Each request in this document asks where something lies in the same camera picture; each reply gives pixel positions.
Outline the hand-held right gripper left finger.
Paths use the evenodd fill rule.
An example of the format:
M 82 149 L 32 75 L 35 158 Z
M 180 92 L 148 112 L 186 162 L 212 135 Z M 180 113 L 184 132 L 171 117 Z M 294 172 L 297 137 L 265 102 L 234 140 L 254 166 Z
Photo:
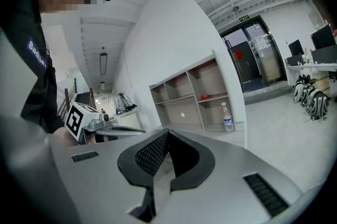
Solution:
M 139 223 L 129 213 L 142 204 L 145 188 L 132 186 L 117 166 L 126 148 L 153 132 L 94 145 L 65 147 L 51 138 L 62 181 L 74 201 L 81 223 Z

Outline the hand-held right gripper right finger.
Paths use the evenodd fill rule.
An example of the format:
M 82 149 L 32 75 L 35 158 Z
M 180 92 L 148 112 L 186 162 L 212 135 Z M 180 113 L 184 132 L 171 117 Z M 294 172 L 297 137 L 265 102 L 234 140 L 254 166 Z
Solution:
M 154 223 L 287 223 L 281 210 L 290 208 L 302 191 L 286 175 L 248 150 L 181 131 L 206 146 L 215 166 L 198 187 L 174 191 Z

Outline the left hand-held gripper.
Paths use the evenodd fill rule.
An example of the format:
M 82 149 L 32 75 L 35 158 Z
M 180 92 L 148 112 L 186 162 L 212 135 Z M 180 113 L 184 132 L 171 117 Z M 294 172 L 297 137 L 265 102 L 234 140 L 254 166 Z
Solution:
M 128 137 L 146 133 L 145 130 L 127 126 L 110 126 L 108 114 L 89 105 L 72 102 L 65 127 L 79 145 L 87 144 L 87 136 L 95 133 L 103 136 Z

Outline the person's left hand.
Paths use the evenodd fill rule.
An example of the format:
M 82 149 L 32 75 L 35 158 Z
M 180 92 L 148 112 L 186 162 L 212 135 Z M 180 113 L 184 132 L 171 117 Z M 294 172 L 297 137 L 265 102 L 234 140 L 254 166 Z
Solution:
M 109 136 L 104 136 L 96 133 L 86 133 L 85 142 L 87 145 L 98 144 L 102 142 L 108 142 Z

